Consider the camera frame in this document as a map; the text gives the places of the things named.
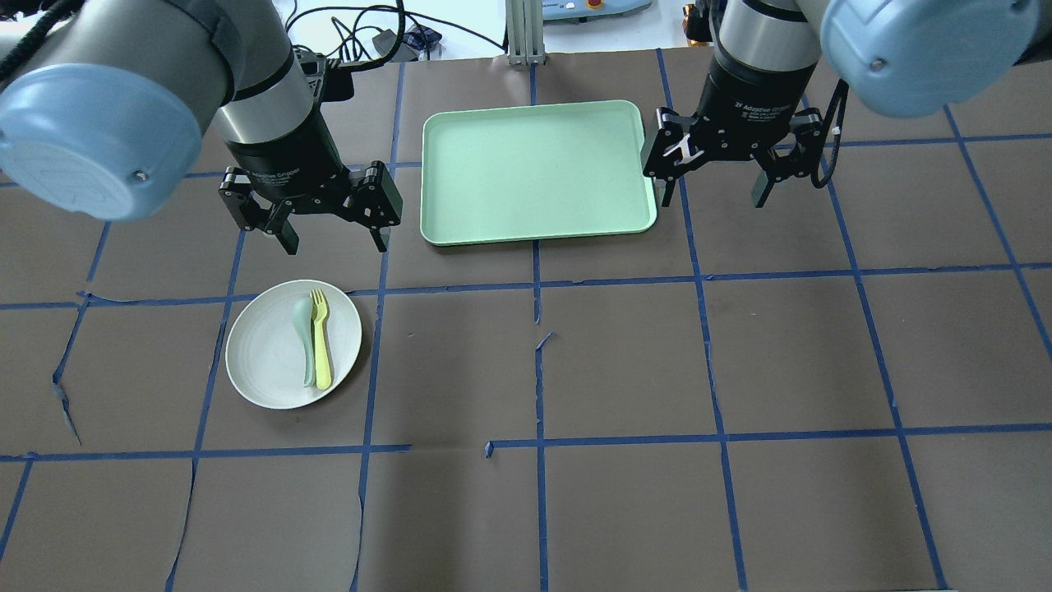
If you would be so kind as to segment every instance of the white plate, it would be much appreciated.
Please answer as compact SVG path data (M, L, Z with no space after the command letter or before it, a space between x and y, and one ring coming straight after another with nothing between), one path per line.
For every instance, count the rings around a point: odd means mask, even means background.
M325 322L332 385L303 386L306 358L292 326L292 306L319 287L329 305ZM249 402L267 409L295 409L329 394L350 373L362 347L362 319L347 294L313 279L280 283L257 295L234 322L226 342L226 374Z

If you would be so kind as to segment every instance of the yellow fork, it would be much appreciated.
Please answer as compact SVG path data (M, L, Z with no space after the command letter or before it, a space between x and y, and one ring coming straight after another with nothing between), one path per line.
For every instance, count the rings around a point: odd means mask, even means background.
M315 308L311 321L315 324L315 374L318 388L324 391L332 385L332 367L328 362L328 348L325 345L325 320L328 318L328 302L325 293L318 288L310 290L310 301Z

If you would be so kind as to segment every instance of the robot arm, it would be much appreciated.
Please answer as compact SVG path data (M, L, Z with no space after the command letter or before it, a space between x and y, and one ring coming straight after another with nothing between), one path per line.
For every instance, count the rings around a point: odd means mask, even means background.
M19 184L97 218L142 218L171 193L213 123L240 165L220 187L239 226L294 253L288 216L331 212L386 249L402 212L390 173L380 161L344 166L319 109L350 97L350 69L294 52L268 0L59 0L50 11L81 4L0 77L9 82L0 167Z
M665 183L666 206L675 179L713 160L760 164L756 207L791 177L822 187L822 150L843 122L849 85L882 115L929 115L979 93L1020 56L1047 53L1052 28L1052 0L700 3L715 45L701 101L690 117L658 108L642 152L644 173ZM794 113L823 55L843 78L830 107ZM781 154L788 134L793 147Z

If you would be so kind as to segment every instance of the green tray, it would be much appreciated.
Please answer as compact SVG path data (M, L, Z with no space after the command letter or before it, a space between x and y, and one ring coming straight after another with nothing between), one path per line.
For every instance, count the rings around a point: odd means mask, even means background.
M628 101L440 113L424 123L420 231L440 246L639 232L658 218Z

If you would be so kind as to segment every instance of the blue joint cap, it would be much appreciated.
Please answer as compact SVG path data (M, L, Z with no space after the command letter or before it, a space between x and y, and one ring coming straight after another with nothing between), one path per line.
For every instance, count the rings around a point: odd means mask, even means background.
M201 151L170 90L97 64L32 70L0 93L0 168L29 192L102 220L156 212Z
M870 109L920 117L1004 76L1038 13L1038 0L832 0L822 49Z

